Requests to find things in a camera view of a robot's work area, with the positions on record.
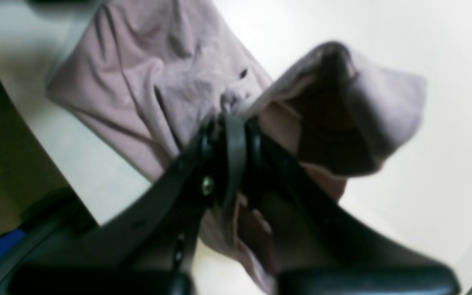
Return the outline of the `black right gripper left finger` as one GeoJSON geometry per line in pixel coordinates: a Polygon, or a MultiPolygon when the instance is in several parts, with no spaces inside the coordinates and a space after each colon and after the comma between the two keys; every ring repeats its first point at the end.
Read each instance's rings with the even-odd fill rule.
{"type": "Polygon", "coordinates": [[[105,226],[19,267],[12,295],[191,295],[186,263],[207,209],[231,223],[247,161],[244,122],[206,120],[133,205],[105,226]]]}

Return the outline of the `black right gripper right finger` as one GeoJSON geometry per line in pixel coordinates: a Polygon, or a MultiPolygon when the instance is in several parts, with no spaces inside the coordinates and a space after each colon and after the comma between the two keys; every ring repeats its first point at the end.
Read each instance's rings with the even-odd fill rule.
{"type": "Polygon", "coordinates": [[[270,224],[276,295],[457,295],[444,263],[387,238],[340,208],[293,156],[246,123],[245,191],[270,224]]]}

